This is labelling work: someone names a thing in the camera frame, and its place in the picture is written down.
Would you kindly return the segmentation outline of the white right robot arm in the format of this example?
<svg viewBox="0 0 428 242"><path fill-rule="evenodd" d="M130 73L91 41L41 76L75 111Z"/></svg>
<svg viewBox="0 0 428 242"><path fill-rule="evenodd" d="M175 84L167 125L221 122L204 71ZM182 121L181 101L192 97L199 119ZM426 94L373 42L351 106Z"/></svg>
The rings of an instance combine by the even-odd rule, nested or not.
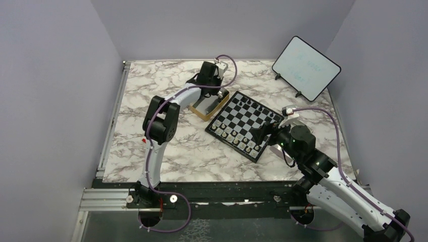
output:
<svg viewBox="0 0 428 242"><path fill-rule="evenodd" d="M251 128L255 144L269 136L297 164L303 177L292 186L297 205L318 206L352 227L364 241L400 241L410 220L403 209L394 210L378 201L339 169L338 164L315 148L307 126L263 124Z"/></svg>

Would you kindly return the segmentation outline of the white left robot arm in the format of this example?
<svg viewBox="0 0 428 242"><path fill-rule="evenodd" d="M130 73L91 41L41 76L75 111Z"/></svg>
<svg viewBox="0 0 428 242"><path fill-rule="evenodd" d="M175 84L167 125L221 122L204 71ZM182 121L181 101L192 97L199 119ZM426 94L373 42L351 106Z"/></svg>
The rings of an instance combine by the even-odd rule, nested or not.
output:
<svg viewBox="0 0 428 242"><path fill-rule="evenodd" d="M201 97L217 95L227 69L228 64L219 60L203 62L199 73L182 89L168 97L151 99L142 125L146 152L143 172L135 186L134 199L138 202L146 207L157 204L159 194L154 188L160 183L164 152L176 133L180 112Z"/></svg>

